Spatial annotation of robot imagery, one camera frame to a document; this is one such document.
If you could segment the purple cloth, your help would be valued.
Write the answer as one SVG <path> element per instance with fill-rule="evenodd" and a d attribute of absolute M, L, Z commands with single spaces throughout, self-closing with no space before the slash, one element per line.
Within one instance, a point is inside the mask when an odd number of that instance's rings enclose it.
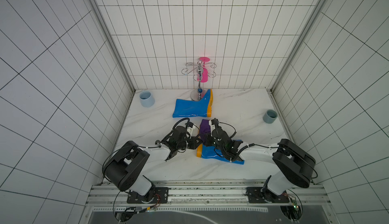
<path fill-rule="evenodd" d="M 205 146 L 209 146 L 208 138 L 211 136 L 209 120 L 202 119 L 200 124 L 200 138 Z"/>

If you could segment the blue rubber boot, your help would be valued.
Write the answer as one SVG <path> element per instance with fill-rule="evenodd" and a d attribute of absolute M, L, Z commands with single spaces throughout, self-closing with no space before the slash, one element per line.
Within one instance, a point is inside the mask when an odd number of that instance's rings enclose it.
<path fill-rule="evenodd" d="M 209 89 L 199 101 L 177 99 L 173 118 L 184 117 L 211 117 L 213 104 L 213 90 Z"/>
<path fill-rule="evenodd" d="M 205 139 L 202 139 L 202 143 L 197 147 L 196 157 L 202 159 L 214 159 L 223 162 L 232 162 L 240 165 L 244 164 L 244 160 L 242 160 L 240 157 L 237 157 L 235 161 L 233 161 L 232 158 L 226 159 L 223 156 L 221 150 L 216 149 L 213 144 L 207 143 Z"/>

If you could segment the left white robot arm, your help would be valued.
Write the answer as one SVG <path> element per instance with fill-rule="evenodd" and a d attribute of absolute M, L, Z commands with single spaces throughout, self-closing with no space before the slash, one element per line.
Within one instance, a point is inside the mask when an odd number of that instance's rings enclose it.
<path fill-rule="evenodd" d="M 143 176 L 142 170 L 147 163 L 169 161 L 187 149 L 195 150 L 202 144 L 200 129 L 191 122 L 185 126 L 176 125 L 162 140 L 153 147 L 142 147 L 134 141 L 128 141 L 113 156 L 108 157 L 102 167 L 104 178 L 113 183 L 121 192 L 130 191 L 130 195 L 143 203 L 150 203 L 160 195 L 155 184 Z"/>

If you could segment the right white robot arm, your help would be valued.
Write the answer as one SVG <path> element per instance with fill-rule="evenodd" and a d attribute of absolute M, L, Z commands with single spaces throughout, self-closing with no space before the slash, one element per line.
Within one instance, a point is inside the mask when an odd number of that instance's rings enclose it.
<path fill-rule="evenodd" d="M 308 188 L 315 171 L 316 160 L 289 139 L 281 139 L 273 145 L 259 145 L 233 140 L 220 126 L 217 119 L 209 122 L 210 135 L 207 141 L 217 153 L 228 162 L 246 162 L 256 160 L 273 163 L 277 173 L 270 175 L 261 188 L 247 191 L 249 199 L 264 203 L 287 203 L 286 190 L 297 186 Z"/>

